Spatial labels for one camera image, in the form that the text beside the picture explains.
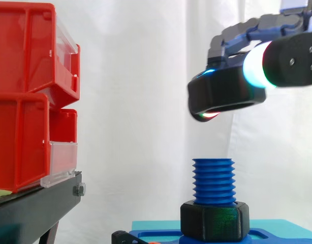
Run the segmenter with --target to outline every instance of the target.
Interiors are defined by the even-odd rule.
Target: red drawer
[[[44,93],[55,108],[76,102],[79,55],[52,4],[0,2],[0,93]]]
[[[74,176],[77,112],[44,94],[0,94],[0,190],[49,187]]]

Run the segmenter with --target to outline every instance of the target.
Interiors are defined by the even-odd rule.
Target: black nut
[[[248,205],[207,206],[189,201],[181,206],[181,232],[204,242],[241,241],[249,233]]]

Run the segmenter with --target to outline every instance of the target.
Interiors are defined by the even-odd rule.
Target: white curtain
[[[192,158],[232,157],[252,219],[312,230],[312,87],[276,89],[258,106],[194,121],[186,85],[211,38],[277,0],[54,0],[81,45],[78,170],[86,196],[56,243],[110,243],[134,220],[178,220],[193,199]]]

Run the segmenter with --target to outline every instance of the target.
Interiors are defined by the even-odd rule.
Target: black metal frame
[[[81,172],[74,178],[50,188],[0,197],[0,244],[53,244],[59,220],[81,200],[77,185]]]

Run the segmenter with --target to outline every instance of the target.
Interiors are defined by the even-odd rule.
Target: blue bolt
[[[233,189],[232,165],[231,159],[193,159],[196,169],[193,171],[196,175],[194,185],[196,187],[194,196],[195,204],[199,205],[235,205],[236,194]]]

